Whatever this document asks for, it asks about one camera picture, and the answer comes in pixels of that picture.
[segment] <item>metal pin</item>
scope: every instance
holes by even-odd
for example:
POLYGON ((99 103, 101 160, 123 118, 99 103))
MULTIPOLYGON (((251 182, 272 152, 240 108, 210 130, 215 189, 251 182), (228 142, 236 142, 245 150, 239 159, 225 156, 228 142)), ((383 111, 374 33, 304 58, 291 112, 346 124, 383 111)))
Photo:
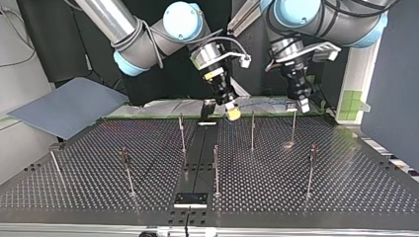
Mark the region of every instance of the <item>metal pin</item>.
POLYGON ((255 149, 255 112, 252 111, 252 151, 255 149))
POLYGON ((55 165, 56 171, 58 171, 59 175, 60 175, 60 176, 62 176, 62 174, 61 174, 61 169, 59 169, 58 162, 56 161, 55 154, 53 153, 53 151, 49 151, 49 153, 50 153, 50 154, 51 154, 51 156, 52 156, 52 160, 53 160, 53 163, 54 163, 54 165, 55 165))
POLYGON ((56 171, 58 172, 59 178, 64 186, 64 190, 67 191, 67 187, 65 186, 64 177, 62 176, 61 169, 59 168, 58 161, 56 160, 55 154, 53 151, 49 151, 50 155, 52 156, 53 163, 55 165, 56 171))
POLYGON ((312 181, 312 177, 313 177, 314 166, 315 166, 315 163, 317 161, 317 144, 316 143, 313 143, 311 145, 309 159, 310 159, 310 174, 308 176, 307 196, 305 198, 306 200, 308 200, 310 198, 311 181, 312 181))
POLYGON ((287 142, 286 148, 292 148, 293 147, 293 138, 295 136, 295 127, 296 127, 296 110, 293 111, 293 131, 291 134, 291 141, 287 142))
POLYGON ((213 164, 215 166, 215 196, 219 197, 221 193, 219 192, 219 181, 218 181, 218 146, 213 147, 213 164))
POLYGON ((179 128, 181 129, 181 135, 182 135, 182 151, 185 153, 186 152, 186 147, 185 147, 185 133, 184 133, 183 116, 182 116, 182 114, 180 114, 180 116, 179 116, 179 128))
POLYGON ((129 187, 130 187, 130 190, 131 190, 130 194, 132 196, 136 196, 135 190, 133 189, 132 177, 131 177, 130 169, 129 169, 130 168, 130 160, 129 160, 129 157, 128 157, 128 154, 127 154, 127 149, 126 149, 125 146, 123 147, 123 151, 122 151, 122 159, 123 159, 123 163, 126 166, 126 174, 128 176, 129 187))

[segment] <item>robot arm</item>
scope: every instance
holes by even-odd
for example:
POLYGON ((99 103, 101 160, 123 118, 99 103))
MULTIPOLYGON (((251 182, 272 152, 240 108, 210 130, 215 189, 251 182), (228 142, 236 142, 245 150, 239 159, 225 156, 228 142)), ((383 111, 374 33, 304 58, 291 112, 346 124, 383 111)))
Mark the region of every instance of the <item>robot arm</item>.
POLYGON ((162 59, 187 45, 191 60, 214 92, 219 105, 225 105, 230 119, 240 118, 234 99, 236 94, 229 83, 225 66, 228 57, 239 57, 241 65, 248 67, 250 56, 228 52, 217 37, 220 31, 211 33, 204 14, 197 4, 176 2, 170 5, 153 26, 133 16, 121 0, 76 0, 90 19, 108 37, 115 48, 114 59, 120 70, 129 76, 137 76, 162 59))
POLYGON ((331 42, 304 47, 300 34, 330 40, 343 46, 368 47, 387 25, 391 0, 262 0, 260 7, 271 43, 272 61, 289 81, 289 98, 309 110, 313 88, 305 78, 310 60, 334 60, 340 48, 331 42))

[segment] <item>perforated metal table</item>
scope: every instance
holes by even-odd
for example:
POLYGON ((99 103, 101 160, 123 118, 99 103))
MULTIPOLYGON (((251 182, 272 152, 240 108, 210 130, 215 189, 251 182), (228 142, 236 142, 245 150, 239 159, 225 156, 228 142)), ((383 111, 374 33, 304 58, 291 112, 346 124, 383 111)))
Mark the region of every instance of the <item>perforated metal table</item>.
POLYGON ((103 120, 0 187, 0 222, 194 229, 419 230, 419 185, 326 117, 103 120), (310 197, 309 149, 318 145, 310 197), (214 195, 218 145, 220 196, 214 195), (132 160, 136 197, 121 161, 132 160), (177 194, 206 194, 204 209, 175 208, 177 194))

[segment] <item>white wall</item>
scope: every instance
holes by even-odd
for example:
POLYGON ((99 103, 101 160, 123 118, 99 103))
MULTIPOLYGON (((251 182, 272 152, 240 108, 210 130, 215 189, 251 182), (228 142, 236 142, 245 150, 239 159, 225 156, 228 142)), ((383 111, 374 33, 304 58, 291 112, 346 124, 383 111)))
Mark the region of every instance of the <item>white wall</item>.
MULTIPOLYGON (((0 0, 0 5, 19 11, 16 0, 0 0)), ((24 36, 20 21, 11 18, 24 36)), ((0 65, 24 60, 31 53, 0 15, 0 65)), ((37 56, 23 64, 0 67, 0 184, 43 157, 56 142, 54 136, 6 116, 50 91, 37 56)))
POLYGON ((359 111, 356 120, 339 120, 339 113, 342 106, 344 91, 362 91, 361 102, 366 103, 370 91, 371 80, 373 79, 376 67, 377 55, 381 39, 374 45, 367 48, 351 48, 349 51, 348 63, 342 84, 337 110, 337 122, 341 124, 361 124, 364 112, 359 111))

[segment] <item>dark background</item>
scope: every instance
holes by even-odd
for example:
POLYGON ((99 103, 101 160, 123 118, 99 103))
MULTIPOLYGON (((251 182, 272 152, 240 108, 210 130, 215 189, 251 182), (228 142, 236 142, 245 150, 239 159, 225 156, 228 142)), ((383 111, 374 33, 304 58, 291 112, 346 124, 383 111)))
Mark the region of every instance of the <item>dark background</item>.
MULTIPOLYGON (((125 0, 126 6, 137 17, 153 25, 162 18, 165 9, 175 0, 125 0)), ((212 31, 226 29, 244 0, 195 0, 206 15, 212 31)), ((58 0, 18 0, 28 31, 37 49, 42 67, 50 82, 57 87, 74 77, 83 76, 126 93, 135 106, 156 99, 211 97, 210 86, 202 80, 189 60, 186 47, 164 60, 164 69, 158 65, 137 76, 122 75, 113 60, 113 49, 108 39, 83 12, 71 9, 58 0), (93 70, 87 66, 88 57, 93 70)), ((266 73, 269 62, 269 42, 262 19, 247 29, 239 40, 252 55, 249 69, 233 62, 232 76, 251 95, 285 96, 287 81, 279 72, 266 73)), ((310 67, 330 104, 336 107, 347 52, 341 53, 338 63, 322 63, 310 67)))

